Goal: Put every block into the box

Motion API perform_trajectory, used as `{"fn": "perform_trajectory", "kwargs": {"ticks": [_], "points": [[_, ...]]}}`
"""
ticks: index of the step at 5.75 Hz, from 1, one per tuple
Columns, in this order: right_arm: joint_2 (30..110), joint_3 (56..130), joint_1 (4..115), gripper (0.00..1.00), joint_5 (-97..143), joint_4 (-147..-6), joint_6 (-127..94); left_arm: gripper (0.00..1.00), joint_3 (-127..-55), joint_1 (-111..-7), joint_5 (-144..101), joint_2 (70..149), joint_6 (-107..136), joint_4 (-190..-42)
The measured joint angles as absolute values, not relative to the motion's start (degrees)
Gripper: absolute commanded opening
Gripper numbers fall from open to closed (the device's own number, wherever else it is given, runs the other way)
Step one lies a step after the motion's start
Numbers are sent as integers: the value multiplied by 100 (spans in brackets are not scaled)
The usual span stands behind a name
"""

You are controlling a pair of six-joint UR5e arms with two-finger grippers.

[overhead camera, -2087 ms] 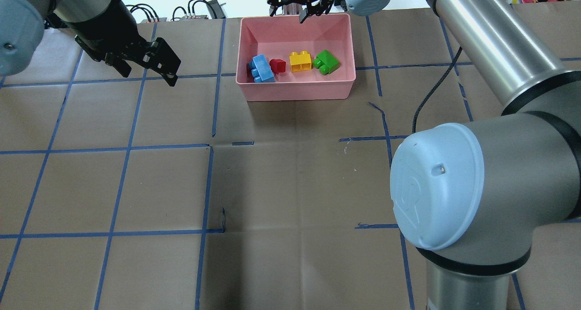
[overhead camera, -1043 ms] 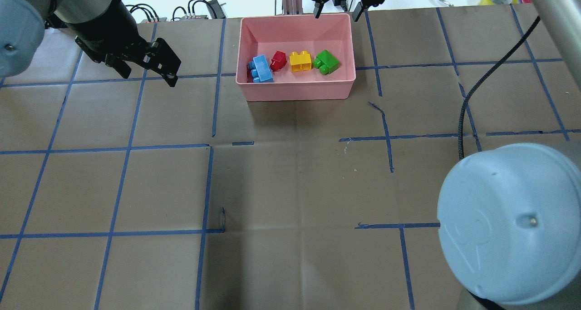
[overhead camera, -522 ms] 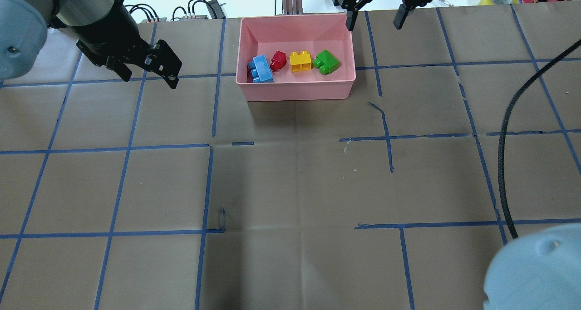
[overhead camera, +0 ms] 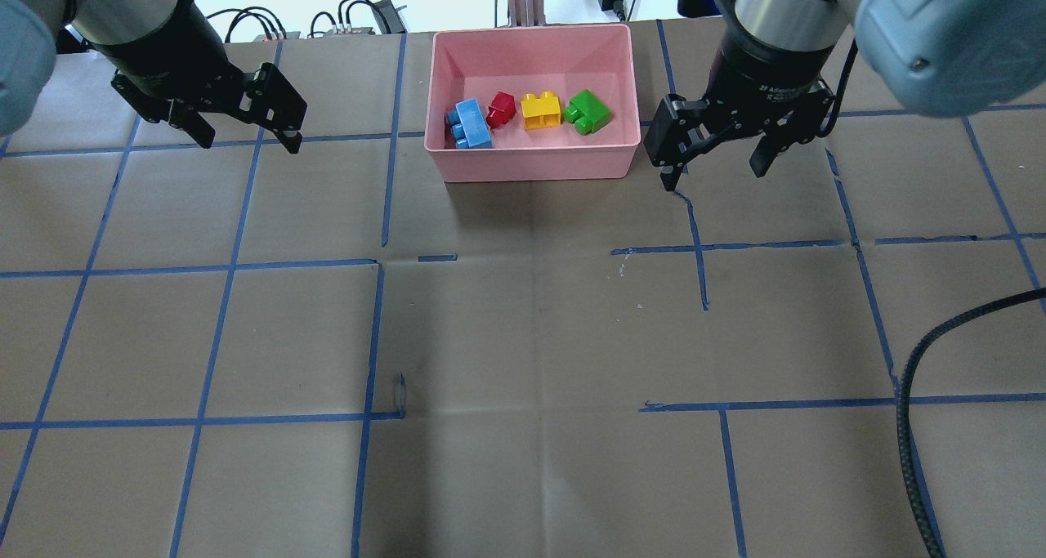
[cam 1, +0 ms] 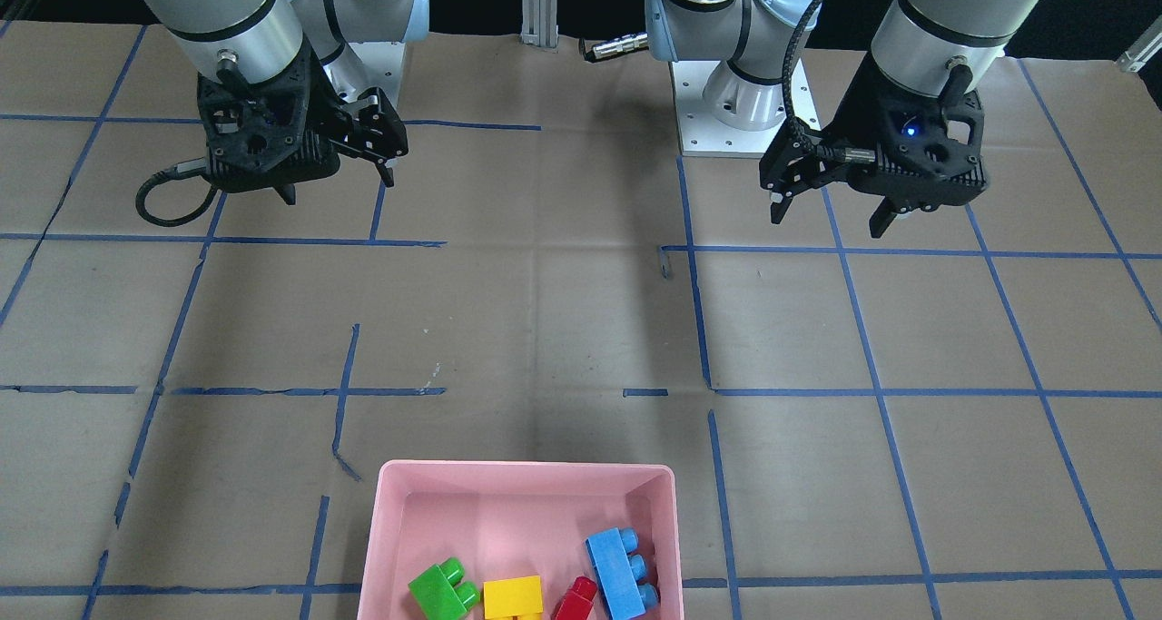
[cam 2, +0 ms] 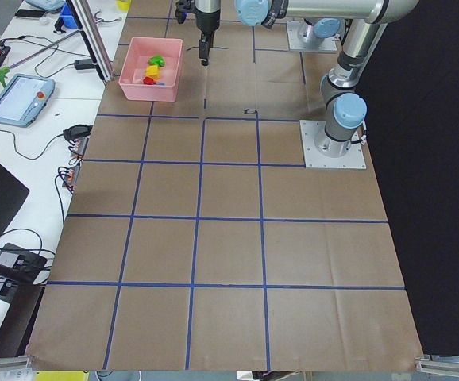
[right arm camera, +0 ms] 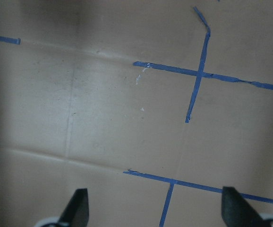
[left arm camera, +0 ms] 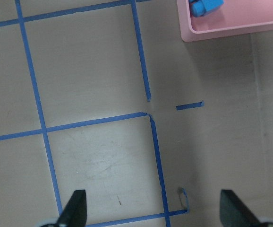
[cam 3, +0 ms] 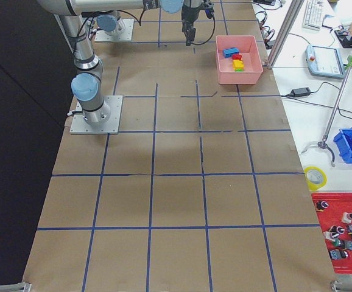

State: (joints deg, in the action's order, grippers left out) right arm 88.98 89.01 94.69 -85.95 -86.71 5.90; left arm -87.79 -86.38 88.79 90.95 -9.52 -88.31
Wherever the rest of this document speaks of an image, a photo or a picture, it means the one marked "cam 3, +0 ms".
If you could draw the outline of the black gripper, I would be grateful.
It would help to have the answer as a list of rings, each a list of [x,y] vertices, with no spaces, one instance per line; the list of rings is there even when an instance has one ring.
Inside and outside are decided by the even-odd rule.
[[[184,0],[181,8],[182,30],[186,38],[186,46],[190,46],[195,40],[194,22],[198,19],[199,13],[204,10],[207,18],[214,14],[214,4],[207,0]]]

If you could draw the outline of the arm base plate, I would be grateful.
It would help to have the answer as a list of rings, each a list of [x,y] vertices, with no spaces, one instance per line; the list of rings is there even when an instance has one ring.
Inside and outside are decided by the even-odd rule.
[[[123,96],[104,96],[102,107],[95,112],[84,111],[77,102],[70,126],[71,134],[118,134]]]
[[[134,19],[116,19],[113,16],[98,17],[98,30],[94,41],[97,43],[120,43],[132,40]]]

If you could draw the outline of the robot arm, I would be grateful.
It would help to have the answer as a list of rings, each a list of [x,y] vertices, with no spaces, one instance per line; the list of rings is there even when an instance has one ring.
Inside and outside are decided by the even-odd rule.
[[[77,77],[71,82],[73,94],[82,107],[84,123],[91,126],[103,126],[114,113],[107,105],[106,98],[100,93],[103,64],[95,54],[93,45],[87,36],[86,21],[83,13],[89,18],[104,18],[109,23],[104,31],[115,31],[119,24],[119,11],[124,9],[147,10],[161,8],[167,13],[181,13],[182,32],[186,45],[192,44],[195,38],[194,22],[200,11],[205,11],[210,19],[214,17],[214,5],[210,1],[38,1],[46,11],[55,15],[61,22],[74,56]]]
[[[96,22],[98,28],[103,30],[107,35],[113,37],[119,36],[125,30],[125,25],[118,11],[99,15]]]

